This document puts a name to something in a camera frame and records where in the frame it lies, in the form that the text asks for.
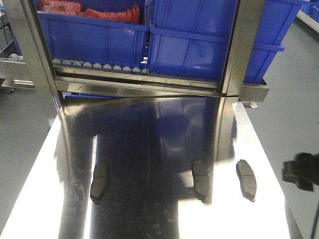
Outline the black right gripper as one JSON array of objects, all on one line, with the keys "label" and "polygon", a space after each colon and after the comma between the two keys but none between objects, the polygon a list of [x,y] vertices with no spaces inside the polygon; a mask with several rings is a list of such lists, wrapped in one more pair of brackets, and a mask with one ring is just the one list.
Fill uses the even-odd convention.
[{"label": "black right gripper", "polygon": [[282,180],[295,184],[304,191],[313,191],[319,185],[319,154],[301,152],[293,160],[285,161]]}]

